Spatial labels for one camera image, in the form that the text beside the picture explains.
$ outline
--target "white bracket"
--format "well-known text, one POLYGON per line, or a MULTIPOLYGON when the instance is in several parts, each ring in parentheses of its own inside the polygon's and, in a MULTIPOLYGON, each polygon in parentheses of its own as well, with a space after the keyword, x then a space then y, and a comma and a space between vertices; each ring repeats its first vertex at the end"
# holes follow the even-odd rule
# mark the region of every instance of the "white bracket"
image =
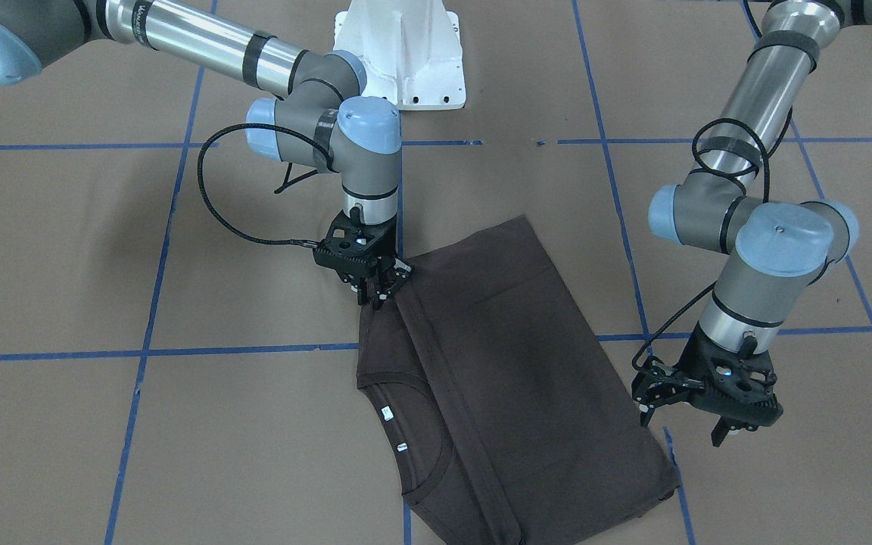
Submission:
POLYGON ((335 48, 359 56, 365 96, 399 110, 456 110, 466 103, 459 17, 442 0, 352 0, 335 15, 335 48))

